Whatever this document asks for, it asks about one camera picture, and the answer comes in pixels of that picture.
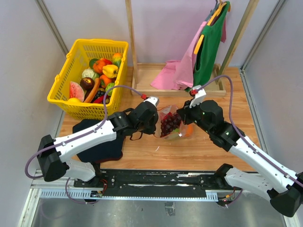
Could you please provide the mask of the yellow lemon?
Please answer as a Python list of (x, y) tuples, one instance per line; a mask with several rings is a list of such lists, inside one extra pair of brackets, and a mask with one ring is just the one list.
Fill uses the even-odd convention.
[(81, 103), (81, 101), (78, 98), (72, 97), (67, 100), (69, 103)]

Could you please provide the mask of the purple grape bunch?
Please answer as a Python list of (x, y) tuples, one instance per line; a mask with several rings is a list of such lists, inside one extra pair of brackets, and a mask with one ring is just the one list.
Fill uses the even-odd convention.
[(182, 119), (177, 112), (175, 112), (175, 113), (169, 112), (160, 121), (160, 129), (161, 129), (160, 136), (165, 137), (170, 132), (172, 132), (174, 129), (180, 128), (181, 121), (182, 121)]

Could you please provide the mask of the clear zip top bag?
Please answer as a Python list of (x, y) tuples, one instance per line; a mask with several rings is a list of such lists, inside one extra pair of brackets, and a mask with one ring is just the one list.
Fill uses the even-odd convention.
[(154, 137), (164, 140), (188, 138), (194, 132), (193, 125), (185, 125), (181, 116), (177, 113), (176, 105), (168, 105), (158, 109), (158, 121)]

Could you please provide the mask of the orange pumpkin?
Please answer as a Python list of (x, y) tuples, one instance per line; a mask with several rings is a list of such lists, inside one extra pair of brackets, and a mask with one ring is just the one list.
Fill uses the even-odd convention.
[(103, 60), (97, 60), (93, 64), (93, 70), (98, 74), (102, 74), (104, 66), (106, 66), (106, 63)]

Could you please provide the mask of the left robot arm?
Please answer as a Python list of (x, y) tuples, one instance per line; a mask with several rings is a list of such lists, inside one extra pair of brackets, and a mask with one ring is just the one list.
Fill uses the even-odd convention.
[(100, 123), (77, 133), (53, 139), (44, 136), (47, 142), (38, 155), (43, 179), (52, 182), (61, 177), (80, 179), (91, 187), (101, 183), (101, 175), (90, 163), (73, 160), (72, 157), (98, 144), (114, 141), (119, 137), (132, 136), (136, 132), (154, 134), (158, 121), (159, 99), (149, 97), (135, 109), (116, 112)]

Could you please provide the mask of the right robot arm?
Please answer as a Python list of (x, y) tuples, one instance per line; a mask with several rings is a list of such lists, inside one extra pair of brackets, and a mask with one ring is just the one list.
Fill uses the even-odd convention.
[(203, 101), (195, 107), (186, 101), (177, 113), (184, 124), (194, 123), (209, 135), (213, 144), (244, 160), (259, 174), (246, 174), (224, 164), (214, 178), (219, 189), (230, 185), (250, 191), (269, 201), (280, 214), (286, 217), (295, 215), (303, 203), (302, 173), (296, 173), (274, 160), (234, 123), (225, 121), (223, 109), (214, 100)]

